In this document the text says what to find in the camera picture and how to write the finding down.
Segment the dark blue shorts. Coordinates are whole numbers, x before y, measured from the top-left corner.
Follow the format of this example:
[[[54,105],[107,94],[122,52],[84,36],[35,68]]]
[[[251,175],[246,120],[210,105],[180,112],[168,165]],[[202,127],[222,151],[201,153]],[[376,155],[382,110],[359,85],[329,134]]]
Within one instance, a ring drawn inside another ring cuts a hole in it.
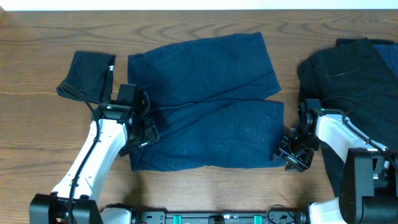
[[[284,133],[284,106],[263,36],[233,34],[128,57],[127,80],[149,96],[160,138],[130,152],[132,170],[268,168]]]

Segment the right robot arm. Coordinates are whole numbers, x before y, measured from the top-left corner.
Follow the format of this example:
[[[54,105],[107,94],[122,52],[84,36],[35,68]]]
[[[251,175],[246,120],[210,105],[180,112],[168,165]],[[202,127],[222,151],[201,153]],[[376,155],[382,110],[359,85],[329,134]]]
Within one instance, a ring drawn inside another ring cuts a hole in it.
[[[397,223],[397,154],[373,141],[340,110],[298,108],[300,122],[274,151],[287,169],[303,172],[317,149],[331,149],[343,164],[336,198],[314,202],[296,223]]]

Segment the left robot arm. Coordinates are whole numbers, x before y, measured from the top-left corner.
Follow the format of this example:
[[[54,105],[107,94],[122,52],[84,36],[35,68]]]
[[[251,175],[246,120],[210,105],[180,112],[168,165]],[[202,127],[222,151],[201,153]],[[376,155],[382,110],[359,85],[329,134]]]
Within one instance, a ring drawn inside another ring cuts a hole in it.
[[[36,194],[29,206],[31,223],[141,223],[140,213],[122,203],[98,208],[104,182],[116,156],[159,140],[147,117],[149,107],[111,101],[92,111],[88,137],[64,178],[50,194]]]

